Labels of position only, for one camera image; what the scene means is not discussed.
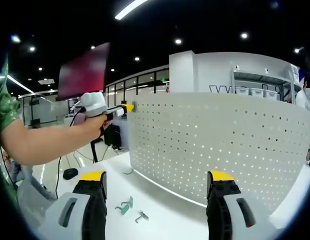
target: glass wall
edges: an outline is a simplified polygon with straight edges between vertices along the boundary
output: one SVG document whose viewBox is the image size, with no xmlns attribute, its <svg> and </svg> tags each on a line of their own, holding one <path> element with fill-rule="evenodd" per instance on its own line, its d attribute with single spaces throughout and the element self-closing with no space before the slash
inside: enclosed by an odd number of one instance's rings
<svg viewBox="0 0 310 240">
<path fill-rule="evenodd" d="M 114 107 L 115 106 L 115 85 L 111 85 L 108 87 L 108 107 Z"/>
<path fill-rule="evenodd" d="M 69 113 L 69 100 L 56 101 L 56 98 L 57 94 L 41 94 L 18 99 L 17 113 L 25 126 L 30 128 L 63 124 L 64 118 Z"/>
<path fill-rule="evenodd" d="M 124 101 L 124 82 L 120 82 L 116 84 L 116 105 L 122 104 L 122 101 Z"/>
<path fill-rule="evenodd" d="M 120 105 L 122 101 L 129 104 L 134 101 L 136 95 L 169 93 L 169 86 L 169 70 L 154 71 L 107 86 L 105 102 L 109 108 Z"/>
<path fill-rule="evenodd" d="M 125 83 L 125 100 L 128 104 L 131 104 L 136 96 L 136 82 L 137 78 L 131 78 L 126 80 Z"/>
</svg>

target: perforated white panel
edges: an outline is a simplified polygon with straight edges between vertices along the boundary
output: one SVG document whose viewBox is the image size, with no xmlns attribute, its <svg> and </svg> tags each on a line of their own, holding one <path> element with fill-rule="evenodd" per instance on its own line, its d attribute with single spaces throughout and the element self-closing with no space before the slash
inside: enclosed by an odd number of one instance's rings
<svg viewBox="0 0 310 240">
<path fill-rule="evenodd" d="M 310 113 L 253 96 L 137 96 L 128 115 L 131 166 L 207 204 L 207 171 L 234 177 L 272 213 L 294 184 L 310 143 Z"/>
</svg>

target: led strip light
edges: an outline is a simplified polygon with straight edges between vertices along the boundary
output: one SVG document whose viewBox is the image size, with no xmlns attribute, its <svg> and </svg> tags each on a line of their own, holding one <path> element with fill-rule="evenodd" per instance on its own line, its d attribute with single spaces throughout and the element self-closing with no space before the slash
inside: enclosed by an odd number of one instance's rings
<svg viewBox="0 0 310 240">
<path fill-rule="evenodd" d="M 11 75 L 7 75 L 7 78 L 11 80 L 16 85 L 20 86 L 22 89 L 25 89 L 27 92 L 33 94 L 34 92 L 30 90 L 29 88 L 25 87 L 23 84 L 21 84 L 19 81 L 17 81 L 15 78 L 13 78 Z"/>
<path fill-rule="evenodd" d="M 133 11 L 138 6 L 142 5 L 143 3 L 147 2 L 147 0 L 135 0 L 127 7 L 125 7 L 119 14 L 115 16 L 115 19 L 122 20 L 127 14 Z"/>
</svg>

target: small metal part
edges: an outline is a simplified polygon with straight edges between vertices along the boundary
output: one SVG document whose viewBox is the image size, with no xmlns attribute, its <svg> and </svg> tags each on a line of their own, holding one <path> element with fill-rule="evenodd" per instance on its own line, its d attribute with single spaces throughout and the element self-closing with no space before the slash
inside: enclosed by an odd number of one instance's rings
<svg viewBox="0 0 310 240">
<path fill-rule="evenodd" d="M 115 207 L 115 209 L 120 209 L 120 213 L 124 215 L 130 209 L 130 206 L 129 205 L 125 205 L 124 207 L 117 206 Z"/>
<path fill-rule="evenodd" d="M 129 201 L 123 201 L 120 205 L 127 204 L 130 208 L 133 208 L 133 198 L 130 196 Z"/>
<path fill-rule="evenodd" d="M 149 220 L 149 217 L 145 214 L 145 213 L 143 213 L 143 211 L 139 211 L 139 214 L 140 214 L 140 216 L 138 217 L 138 218 L 136 218 L 135 219 L 135 222 L 138 224 L 139 222 L 138 222 L 138 220 L 140 220 L 141 218 L 143 218 L 143 219 L 145 219 L 145 220 Z"/>
</svg>

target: monitor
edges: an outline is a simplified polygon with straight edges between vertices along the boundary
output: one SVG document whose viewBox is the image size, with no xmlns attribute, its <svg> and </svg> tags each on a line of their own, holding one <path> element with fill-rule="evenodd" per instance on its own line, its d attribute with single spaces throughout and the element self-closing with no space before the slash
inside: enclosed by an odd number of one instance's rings
<svg viewBox="0 0 310 240">
<path fill-rule="evenodd" d="M 109 48 L 110 43 L 104 43 L 61 66 L 57 95 L 59 101 L 104 89 Z"/>
</svg>

